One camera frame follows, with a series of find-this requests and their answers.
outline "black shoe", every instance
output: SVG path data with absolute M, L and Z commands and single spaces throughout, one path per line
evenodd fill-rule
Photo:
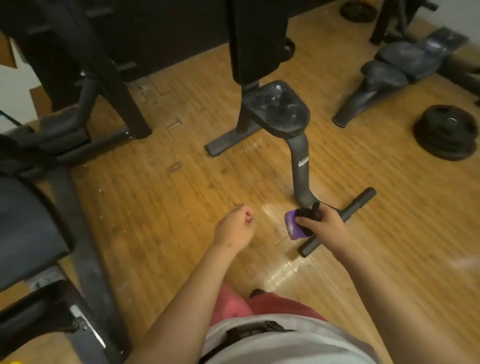
M 255 288 L 252 292 L 250 292 L 250 298 L 253 298 L 255 296 L 258 296 L 260 294 L 264 294 L 266 293 L 264 290 L 262 290 L 261 288 Z

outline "person's right arm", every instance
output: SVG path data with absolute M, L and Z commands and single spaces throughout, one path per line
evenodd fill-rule
M 341 217 L 321 204 L 322 221 L 296 218 L 345 267 L 395 364 L 473 364 L 350 237 Z

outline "red shorts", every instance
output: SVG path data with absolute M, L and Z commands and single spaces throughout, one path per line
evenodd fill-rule
M 224 283 L 218 294 L 210 326 L 227 318 L 265 314 L 293 314 L 326 321 L 310 307 L 272 292 L 262 293 L 245 301 Z

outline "white shirt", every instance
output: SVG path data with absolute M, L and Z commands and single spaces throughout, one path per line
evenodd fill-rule
M 202 356 L 218 346 L 231 328 L 275 321 L 289 332 L 267 332 L 242 339 L 213 356 L 208 364 L 380 364 L 373 348 L 342 329 L 300 315 L 237 317 L 213 325 Z

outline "white label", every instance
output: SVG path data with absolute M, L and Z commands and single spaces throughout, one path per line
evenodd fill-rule
M 308 163 L 308 157 L 302 159 L 302 160 L 299 162 L 299 167 L 304 166 L 304 165 L 307 164 L 307 163 Z

